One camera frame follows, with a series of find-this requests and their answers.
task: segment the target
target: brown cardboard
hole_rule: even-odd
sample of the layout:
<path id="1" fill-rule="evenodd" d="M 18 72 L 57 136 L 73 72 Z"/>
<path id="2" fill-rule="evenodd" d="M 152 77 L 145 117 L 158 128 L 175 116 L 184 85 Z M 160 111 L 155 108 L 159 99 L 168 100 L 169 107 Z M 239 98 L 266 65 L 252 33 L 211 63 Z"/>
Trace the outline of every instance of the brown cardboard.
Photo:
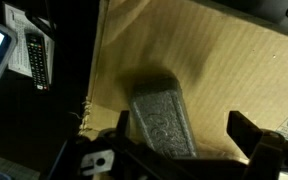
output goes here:
<path id="1" fill-rule="evenodd" d="M 115 127 L 134 83 L 158 74 L 179 80 L 200 150 L 245 157 L 226 134 L 230 110 L 271 130 L 288 117 L 288 36 L 269 23 L 188 0 L 103 0 L 99 19 L 84 118 L 92 130 L 82 131 L 90 138 Z"/>

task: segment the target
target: cardboard surface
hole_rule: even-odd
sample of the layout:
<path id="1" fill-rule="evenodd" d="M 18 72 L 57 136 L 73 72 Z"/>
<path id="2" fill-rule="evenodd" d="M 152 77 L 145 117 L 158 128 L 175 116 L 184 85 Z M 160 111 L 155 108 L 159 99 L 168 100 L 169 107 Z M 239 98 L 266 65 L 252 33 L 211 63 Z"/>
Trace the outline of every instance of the cardboard surface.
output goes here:
<path id="1" fill-rule="evenodd" d="M 288 117 L 288 36 L 251 22 L 265 21 L 188 0 L 103 0 L 99 19 L 85 135 L 115 127 L 134 83 L 160 74 L 179 80 L 198 150 L 245 157 L 230 110 L 271 130 Z"/>

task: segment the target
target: black remote control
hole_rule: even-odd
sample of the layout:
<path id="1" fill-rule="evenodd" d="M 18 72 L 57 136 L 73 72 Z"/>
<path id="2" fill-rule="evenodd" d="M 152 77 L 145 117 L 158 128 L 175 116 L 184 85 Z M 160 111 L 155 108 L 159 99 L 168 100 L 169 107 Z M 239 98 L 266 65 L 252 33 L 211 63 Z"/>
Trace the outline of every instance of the black remote control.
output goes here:
<path id="1" fill-rule="evenodd" d="M 25 38 L 35 89 L 49 91 L 44 37 L 36 33 L 26 33 Z"/>

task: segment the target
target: gray metal block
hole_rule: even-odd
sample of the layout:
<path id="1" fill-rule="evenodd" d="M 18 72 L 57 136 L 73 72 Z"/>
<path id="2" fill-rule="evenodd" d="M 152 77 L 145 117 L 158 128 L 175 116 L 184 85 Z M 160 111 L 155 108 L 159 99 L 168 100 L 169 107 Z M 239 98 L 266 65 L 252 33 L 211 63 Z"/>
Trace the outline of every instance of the gray metal block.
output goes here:
<path id="1" fill-rule="evenodd" d="M 147 145 L 170 158 L 197 157 L 181 88 L 163 78 L 134 88 L 131 109 Z"/>

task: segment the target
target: dark background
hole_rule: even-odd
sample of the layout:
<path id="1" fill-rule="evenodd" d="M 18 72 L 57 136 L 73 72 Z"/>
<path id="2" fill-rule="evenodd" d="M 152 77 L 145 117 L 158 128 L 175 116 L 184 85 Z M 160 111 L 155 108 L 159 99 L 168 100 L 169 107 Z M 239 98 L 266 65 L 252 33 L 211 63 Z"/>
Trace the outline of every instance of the dark background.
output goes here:
<path id="1" fill-rule="evenodd" d="M 4 24 L 3 1 L 0 22 Z M 44 0 L 6 0 L 47 18 Z M 55 50 L 53 84 L 36 94 L 32 79 L 6 70 L 0 80 L 0 157 L 37 171 L 52 166 L 64 141 L 78 132 L 88 90 L 98 0 L 49 0 L 57 37 L 70 51 Z"/>

